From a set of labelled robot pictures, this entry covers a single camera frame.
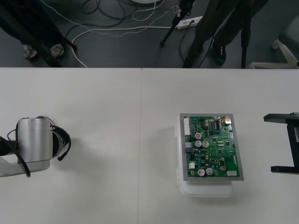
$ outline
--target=white cable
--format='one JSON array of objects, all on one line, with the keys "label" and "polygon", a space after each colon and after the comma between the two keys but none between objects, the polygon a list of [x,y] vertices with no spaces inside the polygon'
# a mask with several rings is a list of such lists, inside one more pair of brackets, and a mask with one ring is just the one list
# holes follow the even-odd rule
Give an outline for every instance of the white cable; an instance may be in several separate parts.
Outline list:
[{"label": "white cable", "polygon": [[[146,21],[147,19],[149,19],[149,18],[154,14],[155,10],[156,10],[157,8],[159,8],[159,7],[165,2],[165,0],[163,0],[162,3],[161,3],[159,6],[157,6],[157,7],[156,7],[156,2],[157,2],[157,0],[155,0],[155,4],[154,4],[154,7],[153,7],[153,8],[148,8],[148,9],[145,9],[145,10],[138,10],[138,11],[135,11],[135,12],[132,14],[132,18],[133,18],[133,20],[135,20],[135,21],[137,21],[137,22],[143,22],[143,21]],[[150,11],[150,10],[153,10],[153,12],[152,12],[148,17],[146,17],[145,19],[143,19],[143,20],[137,20],[137,19],[134,18],[135,13],[146,12],[146,11]]]},{"label": "white cable", "polygon": [[127,34],[138,34],[144,30],[146,30],[148,27],[151,27],[151,25],[156,22],[158,19],[162,18],[163,16],[165,16],[168,12],[170,12],[171,9],[173,9],[174,7],[176,6],[172,6],[168,11],[166,11],[165,13],[163,13],[161,16],[157,17],[156,19],[153,20],[153,22],[151,22],[151,24],[147,27],[145,27],[144,29],[138,31],[138,32],[127,32],[127,33],[123,33],[122,35],[112,35],[112,34],[109,34],[109,33],[101,33],[101,32],[97,32],[97,31],[94,31],[94,30],[97,30],[97,29],[89,29],[88,27],[80,24],[80,23],[76,23],[74,21],[71,21],[70,19],[64,17],[63,15],[61,15],[56,9],[54,9],[53,7],[51,6],[48,6],[43,0],[40,0],[45,6],[47,6],[48,8],[52,9],[54,12],[56,12],[58,15],[60,15],[62,18],[64,18],[65,20],[75,24],[75,25],[78,25],[78,26],[82,26],[84,27],[85,29],[87,29],[89,32],[93,32],[93,33],[98,33],[98,34],[101,34],[101,35],[108,35],[108,36],[111,36],[111,37],[123,37],[124,35],[127,35]]},{"label": "white cable", "polygon": [[[170,29],[171,27],[150,27],[150,26],[143,26],[143,27],[133,27],[133,28],[116,28],[116,29],[91,29],[91,30],[88,30],[88,31],[85,31],[81,34],[79,34],[78,36],[76,36],[73,40],[72,40],[72,43],[74,43],[74,41],[79,38],[80,36],[84,35],[84,34],[87,34],[89,32],[96,32],[96,31],[117,31],[117,30],[132,30],[132,29],[142,29],[142,30],[145,30],[147,28],[159,28],[159,29]],[[76,60],[81,63],[84,67],[88,68],[82,61],[80,61],[80,59],[77,57],[74,49],[72,48],[71,49],[72,52],[73,52],[73,55],[75,56]]]}]

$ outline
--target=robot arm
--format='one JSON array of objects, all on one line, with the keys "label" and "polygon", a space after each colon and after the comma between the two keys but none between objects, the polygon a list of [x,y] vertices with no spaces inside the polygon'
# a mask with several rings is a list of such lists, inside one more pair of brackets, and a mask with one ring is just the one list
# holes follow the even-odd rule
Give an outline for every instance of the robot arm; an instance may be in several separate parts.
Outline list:
[{"label": "robot arm", "polygon": [[32,172],[48,169],[52,158],[61,161],[71,148],[69,134],[46,117],[19,120],[15,133],[15,141],[0,137],[0,156],[15,154],[18,158],[17,163],[9,163],[0,157],[0,177],[24,173],[30,177]]}]

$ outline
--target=silver cylinder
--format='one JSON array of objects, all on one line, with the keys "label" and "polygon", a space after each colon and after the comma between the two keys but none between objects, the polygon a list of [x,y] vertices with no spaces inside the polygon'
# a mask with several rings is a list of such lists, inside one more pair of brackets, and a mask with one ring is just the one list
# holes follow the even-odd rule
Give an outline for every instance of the silver cylinder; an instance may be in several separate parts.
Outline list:
[{"label": "silver cylinder", "polygon": [[18,144],[20,155],[25,162],[52,159],[53,136],[50,121],[43,118],[19,120]]}]

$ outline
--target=chair leg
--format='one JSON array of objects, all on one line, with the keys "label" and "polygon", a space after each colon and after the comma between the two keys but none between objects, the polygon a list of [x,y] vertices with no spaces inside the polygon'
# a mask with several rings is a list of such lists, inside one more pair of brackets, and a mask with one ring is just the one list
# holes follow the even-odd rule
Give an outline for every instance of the chair leg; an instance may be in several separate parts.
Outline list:
[{"label": "chair leg", "polygon": [[277,43],[279,45],[279,48],[281,49],[282,53],[285,56],[286,61],[289,64],[293,64],[293,63],[297,63],[298,60],[297,58],[293,55],[293,53],[288,49],[287,46],[285,46],[282,42],[280,42],[279,40],[276,40],[274,42],[274,44]]},{"label": "chair leg", "polygon": [[264,68],[264,69],[299,69],[297,63],[289,64],[289,63],[253,62],[248,67],[252,69],[255,69],[256,67]]}]

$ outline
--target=white connector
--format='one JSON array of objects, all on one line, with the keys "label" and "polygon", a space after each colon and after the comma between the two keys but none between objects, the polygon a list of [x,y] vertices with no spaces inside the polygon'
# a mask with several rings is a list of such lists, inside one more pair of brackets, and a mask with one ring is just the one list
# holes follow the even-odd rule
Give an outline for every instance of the white connector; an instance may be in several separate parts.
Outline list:
[{"label": "white connector", "polygon": [[184,118],[184,132],[185,136],[190,135],[190,120],[188,118]]},{"label": "white connector", "polygon": [[191,18],[191,19],[187,19],[187,20],[181,20],[181,21],[178,23],[177,28],[178,28],[178,29],[186,29],[186,28],[189,26],[189,24],[190,24],[190,22],[191,22],[192,20],[194,20],[194,23],[192,23],[192,24],[190,25],[190,27],[195,27],[195,26],[199,23],[199,21],[201,20],[201,18],[202,18],[202,16],[195,17],[195,18]]}]

